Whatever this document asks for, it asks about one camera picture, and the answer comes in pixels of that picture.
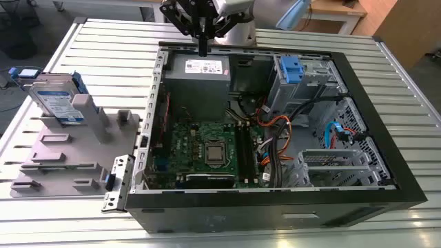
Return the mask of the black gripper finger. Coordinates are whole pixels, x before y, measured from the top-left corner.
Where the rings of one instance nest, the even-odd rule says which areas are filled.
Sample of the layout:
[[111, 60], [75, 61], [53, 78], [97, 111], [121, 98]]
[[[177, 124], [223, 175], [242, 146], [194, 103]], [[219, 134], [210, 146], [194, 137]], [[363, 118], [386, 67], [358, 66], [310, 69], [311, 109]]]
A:
[[211, 43], [245, 46], [249, 44], [249, 15], [243, 12], [227, 16], [205, 18], [203, 24], [203, 56]]
[[189, 16], [177, 1], [161, 1], [159, 11], [178, 31], [197, 41], [198, 56], [203, 55], [203, 36], [199, 17]]

